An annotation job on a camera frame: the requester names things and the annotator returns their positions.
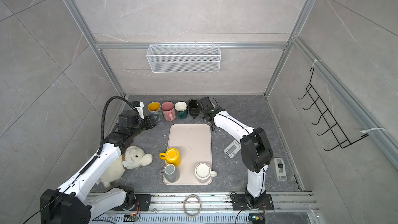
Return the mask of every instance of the white mesh basket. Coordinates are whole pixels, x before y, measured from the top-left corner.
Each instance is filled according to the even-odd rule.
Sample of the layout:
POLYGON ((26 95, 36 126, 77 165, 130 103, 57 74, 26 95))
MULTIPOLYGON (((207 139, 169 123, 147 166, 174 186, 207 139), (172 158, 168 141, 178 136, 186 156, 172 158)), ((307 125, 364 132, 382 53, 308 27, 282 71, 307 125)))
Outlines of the white mesh basket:
POLYGON ((154 44, 147 52, 154 73, 219 72, 220 45, 154 44))

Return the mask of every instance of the beige tray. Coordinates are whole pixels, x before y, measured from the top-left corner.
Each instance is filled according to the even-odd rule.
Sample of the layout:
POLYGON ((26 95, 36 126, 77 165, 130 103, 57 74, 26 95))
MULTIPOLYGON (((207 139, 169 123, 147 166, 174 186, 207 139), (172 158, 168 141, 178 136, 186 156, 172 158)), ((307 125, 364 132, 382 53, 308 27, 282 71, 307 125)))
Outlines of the beige tray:
POLYGON ((212 182, 210 177, 205 183, 197 181, 195 168, 200 163, 211 163, 211 135, 207 124, 174 124, 170 128, 167 149, 176 148, 180 151, 181 164, 177 167, 180 178, 169 182, 163 177, 164 184, 173 185, 207 185, 212 182))

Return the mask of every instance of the hook rack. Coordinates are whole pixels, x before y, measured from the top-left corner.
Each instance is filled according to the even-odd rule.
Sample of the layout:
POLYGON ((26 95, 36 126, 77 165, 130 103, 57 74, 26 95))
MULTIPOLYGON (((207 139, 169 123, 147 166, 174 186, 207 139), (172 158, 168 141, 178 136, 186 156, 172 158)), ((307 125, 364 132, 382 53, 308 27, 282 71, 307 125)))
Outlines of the hook rack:
POLYGON ((308 86, 305 88, 305 89, 306 89, 306 93, 303 95, 303 97, 297 98, 297 99, 301 100, 301 99, 303 99, 303 98, 308 94, 308 95, 311 97, 313 103, 312 103, 311 106, 308 107, 307 109, 306 109, 306 108, 303 108, 303 109, 304 109, 304 110, 309 110, 313 105, 315 105, 316 108, 318 109, 318 111, 321 113, 321 116, 319 117, 319 119, 318 119, 318 121, 316 122, 316 124, 315 124, 315 123, 312 123, 312 124, 316 126, 317 124, 319 124, 319 122, 321 121, 321 118, 323 117, 323 119, 325 120, 326 124, 328 125, 329 128, 328 128, 326 131, 324 131, 322 134, 318 134, 318 133, 317 133, 316 135, 322 136, 322 135, 324 135, 326 132, 331 131, 332 134, 333 134, 333 137, 336 139, 338 145, 336 145, 335 147, 333 147, 333 148, 331 148, 331 149, 329 149, 329 150, 327 150, 327 149, 324 149, 324 150, 327 151, 327 152, 329 152, 329 151, 331 151, 331 150, 333 150, 333 149, 335 149, 335 148, 337 148, 337 147, 339 147, 339 146, 341 147, 341 149, 344 149, 344 148, 346 148, 347 146, 350 146, 350 145, 352 145, 352 144, 355 144, 356 142, 360 141, 361 139, 363 139, 363 138, 369 136, 368 134, 364 134, 364 135, 362 135, 359 139, 357 139, 357 140, 354 141, 354 142, 351 142, 351 141, 349 140, 349 138, 346 136, 346 134, 345 134, 345 132, 343 131, 343 129, 341 129, 339 123, 337 122, 337 120, 335 119, 335 117, 333 116, 333 114, 331 113, 331 111, 329 110, 329 108, 326 106, 325 102, 322 100, 322 98, 319 96, 318 92, 315 90, 315 88, 314 88, 314 87, 312 86, 312 84, 311 84, 312 76, 314 75, 314 68, 313 68, 313 67, 311 67, 310 73, 311 73, 311 78, 310 78, 310 82, 308 83, 308 86), (309 93, 310 89, 313 89, 313 90, 314 90, 314 92, 316 93, 316 97, 313 97, 313 96, 309 93), (325 110, 325 111, 323 111, 323 112, 321 111, 321 109, 319 108, 319 106, 318 106, 317 103, 316 103, 317 101, 321 101, 321 102, 325 105, 325 107, 326 107, 326 110, 325 110), (331 117, 333 118, 333 120, 334 120, 334 122, 335 122, 333 125, 331 125, 331 123, 329 123, 329 122, 326 120, 326 118, 325 118, 325 114, 326 114, 327 112, 331 115, 331 117), (343 142, 339 142, 338 138, 336 137, 336 134, 335 134, 335 132, 334 132, 333 129, 332 129, 332 128, 335 127, 335 126, 337 126, 337 127, 340 129, 340 131, 343 133, 343 135, 344 135, 344 137, 345 137, 345 140, 344 140, 343 142))

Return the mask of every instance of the cup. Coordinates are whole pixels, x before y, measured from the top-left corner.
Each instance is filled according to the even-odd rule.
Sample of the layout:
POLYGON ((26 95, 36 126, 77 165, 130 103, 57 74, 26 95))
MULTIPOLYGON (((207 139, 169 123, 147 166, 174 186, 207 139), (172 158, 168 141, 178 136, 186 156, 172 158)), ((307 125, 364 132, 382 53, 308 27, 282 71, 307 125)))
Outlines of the cup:
POLYGON ((192 118, 196 118, 199 115, 200 109, 197 100, 193 99, 188 102, 188 112, 192 118))
POLYGON ((179 119, 184 119, 188 116, 188 109, 186 102, 183 101, 177 102, 174 108, 177 111, 176 113, 179 119))
POLYGON ((162 104, 163 116, 167 121, 173 121, 176 118, 176 110, 171 101, 166 101, 162 104))
POLYGON ((158 172, 159 175, 163 175, 167 181, 173 183, 180 178, 180 172, 174 164, 167 164, 166 167, 158 172))
POLYGON ((207 163, 200 163, 195 168, 195 175, 199 182, 205 183, 210 177, 216 177, 217 172, 212 171, 207 163))
POLYGON ((175 166, 181 164, 180 152, 176 148, 170 148, 165 153, 159 154, 160 159, 166 160, 167 163, 172 163, 175 166))
POLYGON ((159 102, 152 102, 152 103, 150 103, 150 104, 148 105, 148 111, 149 111, 150 113, 152 113, 152 114, 157 114, 157 115, 159 116, 157 121, 160 121, 160 120, 163 119, 163 112, 162 112, 162 110, 160 109, 160 103, 159 103, 159 102))

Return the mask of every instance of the stuffed animal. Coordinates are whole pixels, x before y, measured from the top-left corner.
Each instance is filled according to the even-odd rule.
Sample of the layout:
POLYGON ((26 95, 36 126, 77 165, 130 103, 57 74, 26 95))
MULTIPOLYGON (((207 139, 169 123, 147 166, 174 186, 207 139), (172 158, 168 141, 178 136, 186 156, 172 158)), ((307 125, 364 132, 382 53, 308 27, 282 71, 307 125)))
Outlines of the stuffed animal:
POLYGON ((109 188, 111 182, 121 178, 125 170, 140 166, 147 166, 152 162, 152 155, 136 146, 129 146, 125 155, 120 156, 114 161, 100 177, 104 187, 109 188))

